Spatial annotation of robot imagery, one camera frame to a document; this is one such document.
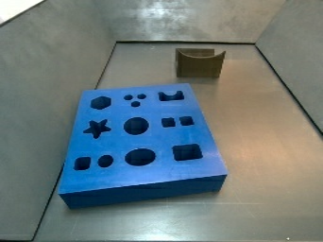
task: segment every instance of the metal floor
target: metal floor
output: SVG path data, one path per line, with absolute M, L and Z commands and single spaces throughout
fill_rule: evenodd
M 227 51 L 220 78 L 175 77 L 175 49 Z M 68 210 L 53 194 L 37 241 L 319 240 L 323 142 L 253 45 L 117 43 L 99 88 L 188 82 L 229 175 L 219 193 Z

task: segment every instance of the blue foam block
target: blue foam block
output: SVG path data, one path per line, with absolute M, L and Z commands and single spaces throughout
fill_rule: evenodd
M 83 92 L 57 190 L 69 208 L 219 191 L 225 176 L 188 84 Z

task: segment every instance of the metal wall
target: metal wall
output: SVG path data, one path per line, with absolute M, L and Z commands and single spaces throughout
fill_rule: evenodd
M 45 1 L 0 28 L 0 239 L 33 238 L 115 44 L 93 2 Z
M 119 41 L 255 43 L 285 0 L 97 0 Z
M 323 131 L 323 1 L 288 0 L 256 46 Z

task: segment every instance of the arch-shaped block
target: arch-shaped block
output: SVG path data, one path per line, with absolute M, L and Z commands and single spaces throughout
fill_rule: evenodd
M 225 51 L 215 55 L 215 49 L 176 49 L 176 76 L 179 78 L 217 78 Z

